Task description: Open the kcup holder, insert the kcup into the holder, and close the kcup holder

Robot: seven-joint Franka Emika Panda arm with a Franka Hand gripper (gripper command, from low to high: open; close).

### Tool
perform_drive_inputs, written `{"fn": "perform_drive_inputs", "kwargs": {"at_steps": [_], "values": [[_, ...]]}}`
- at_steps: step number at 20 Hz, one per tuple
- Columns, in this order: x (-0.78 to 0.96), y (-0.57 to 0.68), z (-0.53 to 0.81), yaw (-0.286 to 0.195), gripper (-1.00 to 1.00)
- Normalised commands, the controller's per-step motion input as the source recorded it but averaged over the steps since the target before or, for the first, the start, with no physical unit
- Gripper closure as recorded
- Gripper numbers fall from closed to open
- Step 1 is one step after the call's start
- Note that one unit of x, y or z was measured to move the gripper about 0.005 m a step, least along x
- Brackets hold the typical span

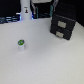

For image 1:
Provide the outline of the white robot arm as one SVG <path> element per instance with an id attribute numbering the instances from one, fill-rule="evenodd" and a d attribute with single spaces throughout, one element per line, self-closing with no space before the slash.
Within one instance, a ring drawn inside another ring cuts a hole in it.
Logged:
<path id="1" fill-rule="evenodd" d="M 30 0 L 20 0 L 21 2 L 21 19 L 30 20 L 32 18 L 32 13 L 30 9 Z"/>

